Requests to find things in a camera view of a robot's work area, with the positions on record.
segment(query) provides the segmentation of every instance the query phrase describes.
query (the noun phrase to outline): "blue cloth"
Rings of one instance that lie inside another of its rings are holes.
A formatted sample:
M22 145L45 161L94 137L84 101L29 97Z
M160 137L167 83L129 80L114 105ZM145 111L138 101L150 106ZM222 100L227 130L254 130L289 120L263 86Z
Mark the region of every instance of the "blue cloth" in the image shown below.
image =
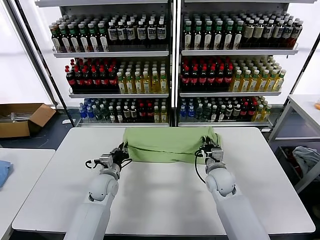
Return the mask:
M0 161L0 188L7 180L11 163L8 161Z

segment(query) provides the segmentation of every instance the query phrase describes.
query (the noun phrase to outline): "green towel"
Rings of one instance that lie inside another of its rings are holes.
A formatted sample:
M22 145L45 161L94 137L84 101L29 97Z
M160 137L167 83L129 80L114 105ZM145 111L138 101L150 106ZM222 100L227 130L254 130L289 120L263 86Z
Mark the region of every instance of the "green towel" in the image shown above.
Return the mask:
M135 162L174 163L195 162L195 152L202 145L202 137L210 137L221 144L221 137L212 127L129 127L123 135L128 143L129 156Z

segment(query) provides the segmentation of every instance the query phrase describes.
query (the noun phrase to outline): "white table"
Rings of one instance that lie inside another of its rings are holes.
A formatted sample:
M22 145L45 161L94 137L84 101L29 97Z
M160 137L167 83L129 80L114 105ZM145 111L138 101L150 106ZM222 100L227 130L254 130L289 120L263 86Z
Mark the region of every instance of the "white table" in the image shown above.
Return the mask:
M315 108L315 103L320 99L320 95L289 95L289 103L285 107L283 113L278 119L274 129L272 130L268 142L269 144L277 142L319 142L320 141L320 110ZM286 119L295 110L309 125L314 129L319 136L308 137L278 137L278 134ZM320 174L320 161L316 164L303 178L294 186L297 193L300 193L306 186L308 186Z
M0 188L0 240L9 239L11 223L54 154L51 149L0 148L0 161L13 164Z
M122 142L125 128L72 128L12 227L64 233L98 170L85 161ZM310 233L311 218L257 128L216 128L224 159L269 234ZM204 174L204 166L199 166ZM188 163L132 162L120 173L106 234L225 235L216 204Z

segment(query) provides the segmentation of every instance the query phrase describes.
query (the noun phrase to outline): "cardboard box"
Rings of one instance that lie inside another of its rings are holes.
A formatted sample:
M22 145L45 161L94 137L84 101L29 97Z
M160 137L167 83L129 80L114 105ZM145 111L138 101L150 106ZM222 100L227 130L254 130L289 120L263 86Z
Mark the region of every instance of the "cardboard box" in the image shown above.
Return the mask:
M32 114L29 120L0 122L0 138L28 137L38 133L56 113L43 103L0 104L0 117L11 113Z

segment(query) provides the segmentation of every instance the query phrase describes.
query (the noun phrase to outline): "table leg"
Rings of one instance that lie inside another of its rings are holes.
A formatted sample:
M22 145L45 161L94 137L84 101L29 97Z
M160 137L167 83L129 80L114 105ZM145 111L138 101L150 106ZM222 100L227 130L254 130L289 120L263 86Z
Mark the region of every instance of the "table leg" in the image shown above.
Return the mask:
M289 117L289 115L291 114L292 111L293 111L293 108L291 106L291 103L289 102L287 104L287 106L285 107L283 113L279 117L278 121L276 122L270 136L268 137L269 145L271 142L273 142L276 139L279 131L281 130L283 124L286 122L286 119Z

